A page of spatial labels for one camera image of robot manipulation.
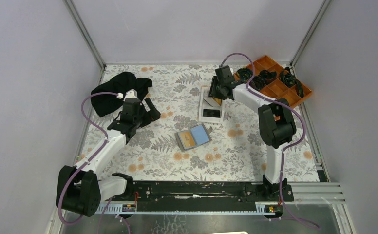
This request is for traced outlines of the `grey blue card holder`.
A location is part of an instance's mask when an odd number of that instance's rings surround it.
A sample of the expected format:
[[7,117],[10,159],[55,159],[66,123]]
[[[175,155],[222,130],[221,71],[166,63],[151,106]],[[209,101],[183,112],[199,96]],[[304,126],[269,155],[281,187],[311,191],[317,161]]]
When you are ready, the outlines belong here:
[[190,128],[188,130],[184,130],[184,131],[190,131],[191,132],[196,145],[194,147],[191,147],[191,148],[184,148],[183,144],[181,143],[180,137],[179,137],[179,133],[183,132],[183,131],[176,132],[174,134],[175,135],[175,139],[177,141],[177,144],[178,144],[179,148],[183,152],[191,150],[191,149],[194,149],[194,148],[197,148],[199,146],[202,146],[202,145],[207,144],[207,143],[209,143],[209,142],[212,141],[212,139],[210,137],[210,131],[205,127],[205,125],[203,123],[199,124],[199,125],[196,125],[196,126]]

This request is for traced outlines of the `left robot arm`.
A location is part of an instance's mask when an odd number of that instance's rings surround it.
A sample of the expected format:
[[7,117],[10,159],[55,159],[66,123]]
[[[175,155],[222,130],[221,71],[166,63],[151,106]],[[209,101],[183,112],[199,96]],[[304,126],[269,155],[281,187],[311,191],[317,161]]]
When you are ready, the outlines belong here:
[[126,98],[119,117],[104,130],[104,138],[74,166],[63,166],[58,175],[56,206],[59,212],[67,210],[80,216],[91,217],[100,202],[118,196],[128,200],[134,196],[133,177],[113,173],[100,180],[114,155],[124,148],[139,128],[160,119],[160,112],[150,98]]

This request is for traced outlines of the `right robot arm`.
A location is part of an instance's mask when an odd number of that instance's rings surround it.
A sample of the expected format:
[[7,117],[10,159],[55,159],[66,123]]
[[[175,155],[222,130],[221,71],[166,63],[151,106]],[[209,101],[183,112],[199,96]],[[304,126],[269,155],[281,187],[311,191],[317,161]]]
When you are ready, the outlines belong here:
[[297,131],[288,101],[263,95],[249,83],[236,80],[229,66],[215,70],[209,96],[234,100],[258,114],[260,137],[267,146],[262,194],[266,200],[275,200],[286,183],[283,179],[284,151]]

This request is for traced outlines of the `gold credit card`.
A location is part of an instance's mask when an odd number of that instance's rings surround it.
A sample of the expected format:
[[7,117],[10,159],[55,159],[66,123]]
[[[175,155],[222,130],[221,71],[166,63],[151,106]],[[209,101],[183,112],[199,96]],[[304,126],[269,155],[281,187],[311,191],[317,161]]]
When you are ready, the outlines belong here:
[[191,147],[194,147],[196,145],[190,131],[180,132],[179,137],[180,137],[181,143],[183,144],[184,148],[191,148]]

